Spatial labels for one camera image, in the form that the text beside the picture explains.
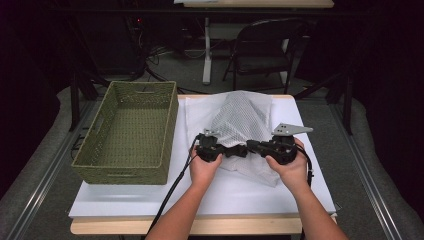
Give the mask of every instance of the green wicker basket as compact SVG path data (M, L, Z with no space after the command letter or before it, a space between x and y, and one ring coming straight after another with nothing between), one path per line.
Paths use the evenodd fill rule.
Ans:
M112 82L73 169L89 184L166 184L177 112L175 82Z

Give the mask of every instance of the table leg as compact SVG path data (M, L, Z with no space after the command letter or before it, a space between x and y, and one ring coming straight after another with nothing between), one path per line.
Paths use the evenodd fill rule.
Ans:
M203 84L211 84L211 39L209 36L209 18L205 18L205 66L203 69Z

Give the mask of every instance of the black cable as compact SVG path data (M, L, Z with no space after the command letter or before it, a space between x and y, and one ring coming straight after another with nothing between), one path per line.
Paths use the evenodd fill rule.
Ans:
M190 163L193 160L193 158L197 157L197 155L196 155L196 156L194 156L192 158L191 157L191 152L193 151L194 144L196 143L196 140L198 140L198 138L199 138L199 135L194 138L193 143L191 144L191 147L190 147L190 150L189 150L189 153L188 153L188 157L187 157L186 163L184 164L183 170L181 171L180 175L178 175L177 179L175 179L174 183L172 184L171 188L169 189L168 193L166 194L164 200L162 201L162 204L161 204L161 206L159 208L159 211L156 214L155 218L153 219L152 224L150 225L150 228L147 231L147 234L152 230L152 228L158 222L159 218L162 216L163 209L165 208L166 203L168 202L169 198L171 197L171 195L174 192L175 188L177 187L178 183L183 178L185 170L190 165Z

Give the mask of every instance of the chair leg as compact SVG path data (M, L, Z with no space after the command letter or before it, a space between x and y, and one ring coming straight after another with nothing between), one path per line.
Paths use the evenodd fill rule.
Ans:
M231 67L232 62L233 62L233 58L231 57L230 61L228 62L228 66L225 69L225 73L224 73L224 77L222 78L222 81L225 81L225 79L227 78L227 74L230 71L230 67Z
M233 67L233 91L235 91L237 89L237 87L236 87L236 81L237 81L236 77L237 77L237 70L236 70L236 67L234 66Z
M290 86L290 74L291 74L291 69L287 70L287 80L286 80L286 84L284 86L284 94L287 94L287 91L289 90L289 86Z

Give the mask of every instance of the human hand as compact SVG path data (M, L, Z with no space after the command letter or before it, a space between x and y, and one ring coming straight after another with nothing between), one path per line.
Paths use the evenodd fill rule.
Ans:
M303 143L295 138L295 143L300 145L302 148L304 147ZM305 155L300 151L297 151L296 158L293 162L288 163L286 165L280 165L273 157L266 156L266 161L268 162L271 169L276 171L284 185L292 192L293 194L303 189L304 187L308 187L307 182L307 172L306 172L306 164L307 160Z
M191 157L193 158L190 164L192 186L207 189L215 177L216 170L222 163L222 154L219 154L215 161L206 162L197 156L196 148L193 148Z

